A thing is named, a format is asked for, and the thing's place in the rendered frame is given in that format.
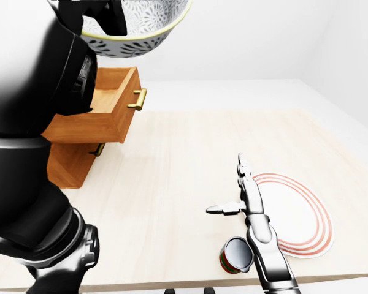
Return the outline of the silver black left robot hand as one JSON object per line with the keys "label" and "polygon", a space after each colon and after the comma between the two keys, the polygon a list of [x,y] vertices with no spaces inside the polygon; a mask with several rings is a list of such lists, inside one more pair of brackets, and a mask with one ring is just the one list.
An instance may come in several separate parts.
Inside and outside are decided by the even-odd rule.
{"label": "silver black left robot hand", "polygon": [[0,0],[0,137],[37,137],[56,114],[90,111],[96,53],[84,17],[127,33],[121,0]]}

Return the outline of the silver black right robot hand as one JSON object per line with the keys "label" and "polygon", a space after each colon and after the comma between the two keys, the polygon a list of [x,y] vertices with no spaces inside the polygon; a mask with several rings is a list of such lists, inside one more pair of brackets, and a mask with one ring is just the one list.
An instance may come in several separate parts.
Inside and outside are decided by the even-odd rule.
{"label": "silver black right robot hand", "polygon": [[261,243],[272,240],[269,218],[264,213],[263,200],[257,182],[252,177],[252,168],[244,153],[238,154],[237,183],[240,188],[240,202],[227,202],[221,205],[209,206],[208,214],[223,214],[224,216],[245,213],[248,227],[251,226],[255,238]]}

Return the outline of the patterned black white bowl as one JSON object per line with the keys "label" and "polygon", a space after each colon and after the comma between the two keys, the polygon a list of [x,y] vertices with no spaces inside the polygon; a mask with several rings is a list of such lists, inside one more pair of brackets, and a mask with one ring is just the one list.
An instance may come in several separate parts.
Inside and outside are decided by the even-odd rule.
{"label": "patterned black white bowl", "polygon": [[132,58],[151,52],[188,13],[193,0],[123,0],[127,35],[106,34],[94,18],[84,16],[82,39],[96,54]]}

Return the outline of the wooden cabinet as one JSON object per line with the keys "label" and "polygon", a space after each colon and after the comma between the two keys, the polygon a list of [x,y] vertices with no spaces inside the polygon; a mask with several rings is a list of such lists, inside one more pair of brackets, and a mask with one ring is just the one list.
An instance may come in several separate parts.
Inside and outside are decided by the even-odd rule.
{"label": "wooden cabinet", "polygon": [[94,160],[89,154],[99,143],[53,143],[47,172],[51,182],[61,189],[81,188]]}

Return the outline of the red green tin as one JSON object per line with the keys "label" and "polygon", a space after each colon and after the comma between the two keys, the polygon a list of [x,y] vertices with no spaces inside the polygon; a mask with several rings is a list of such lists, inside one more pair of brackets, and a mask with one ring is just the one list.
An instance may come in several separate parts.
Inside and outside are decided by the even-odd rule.
{"label": "red green tin", "polygon": [[239,236],[228,239],[219,253],[220,264],[229,274],[249,272],[253,260],[252,249],[247,241]]}

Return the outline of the white plate with red rings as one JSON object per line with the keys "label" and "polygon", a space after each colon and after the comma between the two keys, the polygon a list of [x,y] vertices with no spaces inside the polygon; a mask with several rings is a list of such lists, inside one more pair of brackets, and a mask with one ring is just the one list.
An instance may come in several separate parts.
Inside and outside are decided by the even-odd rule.
{"label": "white plate with red rings", "polygon": [[311,189],[277,173],[261,173],[253,179],[284,254],[308,259],[320,257],[330,250],[335,237],[332,217]]}

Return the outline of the open wooden drawer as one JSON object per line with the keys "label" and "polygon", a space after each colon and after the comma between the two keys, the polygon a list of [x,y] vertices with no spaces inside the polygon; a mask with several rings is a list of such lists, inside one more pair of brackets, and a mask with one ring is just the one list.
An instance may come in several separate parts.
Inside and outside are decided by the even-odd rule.
{"label": "open wooden drawer", "polygon": [[42,134],[52,143],[110,143],[125,141],[140,96],[136,67],[99,68],[92,110],[72,116],[55,115]]}

